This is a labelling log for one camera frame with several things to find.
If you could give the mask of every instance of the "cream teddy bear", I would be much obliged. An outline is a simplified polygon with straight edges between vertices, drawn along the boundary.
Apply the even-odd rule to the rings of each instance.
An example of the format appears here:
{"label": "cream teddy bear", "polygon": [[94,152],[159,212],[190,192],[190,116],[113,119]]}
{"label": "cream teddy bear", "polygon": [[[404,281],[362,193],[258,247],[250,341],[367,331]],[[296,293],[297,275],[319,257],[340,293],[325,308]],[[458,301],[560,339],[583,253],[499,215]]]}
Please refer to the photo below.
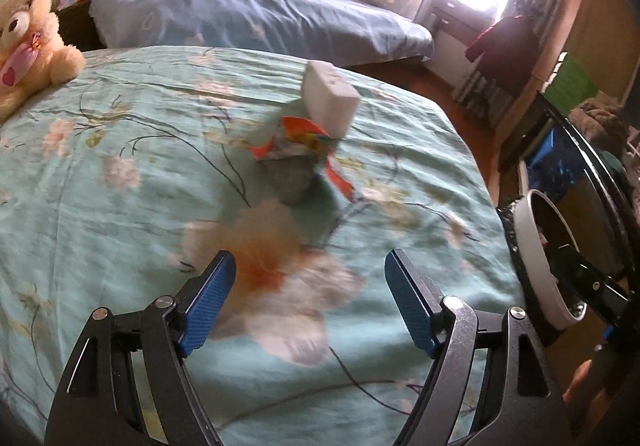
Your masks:
{"label": "cream teddy bear", "polygon": [[60,38],[51,0],[7,0],[0,7],[0,123],[32,94],[77,77],[84,64]]}

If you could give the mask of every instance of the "hanging jacket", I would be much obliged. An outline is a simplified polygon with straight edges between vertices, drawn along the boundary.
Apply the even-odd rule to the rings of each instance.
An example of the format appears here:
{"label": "hanging jacket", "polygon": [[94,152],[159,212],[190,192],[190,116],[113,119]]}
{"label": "hanging jacket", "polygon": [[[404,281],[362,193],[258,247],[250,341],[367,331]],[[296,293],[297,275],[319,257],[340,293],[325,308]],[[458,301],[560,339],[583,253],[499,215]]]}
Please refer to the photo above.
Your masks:
{"label": "hanging jacket", "polygon": [[513,96],[519,96],[529,81],[540,56],[534,20],[507,16],[481,34],[465,52],[473,62],[482,55],[476,69]]}

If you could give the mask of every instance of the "bed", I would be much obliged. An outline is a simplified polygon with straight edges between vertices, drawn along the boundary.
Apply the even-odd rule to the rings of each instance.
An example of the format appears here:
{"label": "bed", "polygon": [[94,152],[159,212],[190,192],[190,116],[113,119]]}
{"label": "bed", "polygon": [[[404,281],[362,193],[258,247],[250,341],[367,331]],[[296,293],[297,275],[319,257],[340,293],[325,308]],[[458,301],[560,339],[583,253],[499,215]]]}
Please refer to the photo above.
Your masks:
{"label": "bed", "polygon": [[[0,394],[37,437],[93,309],[141,309],[239,240],[272,250],[285,280],[226,314],[187,362],[231,446],[392,444],[430,368],[386,287],[392,248],[476,309],[522,304],[476,163],[429,100],[342,71],[363,97],[337,150],[357,199],[319,177],[284,206],[249,149],[301,114],[304,60],[170,46],[86,56],[79,78],[1,133]],[[479,356],[457,436],[481,373]]]}
{"label": "bed", "polygon": [[108,48],[242,48],[340,67],[433,55],[426,28],[358,0],[91,0],[89,13]]}

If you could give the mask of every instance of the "nightstand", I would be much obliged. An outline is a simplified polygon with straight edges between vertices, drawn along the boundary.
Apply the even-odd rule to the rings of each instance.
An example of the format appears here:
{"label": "nightstand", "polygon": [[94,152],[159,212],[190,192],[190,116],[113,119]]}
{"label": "nightstand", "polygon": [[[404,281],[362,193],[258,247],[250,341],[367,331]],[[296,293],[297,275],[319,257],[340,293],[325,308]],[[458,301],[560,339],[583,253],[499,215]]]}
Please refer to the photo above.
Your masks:
{"label": "nightstand", "polygon": [[89,16],[89,0],[55,11],[60,19],[60,36],[67,45],[75,45],[81,51],[104,49],[95,30],[94,19]]}
{"label": "nightstand", "polygon": [[440,29],[469,47],[492,23],[492,17],[459,0],[434,0]]}

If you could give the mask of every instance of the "curtain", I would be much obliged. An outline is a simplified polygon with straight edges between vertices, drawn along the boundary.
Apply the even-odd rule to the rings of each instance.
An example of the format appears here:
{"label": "curtain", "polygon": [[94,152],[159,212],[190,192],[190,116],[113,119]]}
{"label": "curtain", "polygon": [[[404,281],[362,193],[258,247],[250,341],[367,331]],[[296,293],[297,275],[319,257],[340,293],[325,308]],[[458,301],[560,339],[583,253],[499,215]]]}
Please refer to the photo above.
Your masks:
{"label": "curtain", "polygon": [[[514,15],[516,2],[521,9],[536,10],[539,13],[534,32],[540,41],[540,48],[543,48],[561,10],[562,0],[509,0],[502,14],[503,17]],[[498,123],[514,99],[508,92],[486,80],[477,71],[468,77],[456,97],[456,100],[468,111],[481,119],[486,119],[491,126]]]}

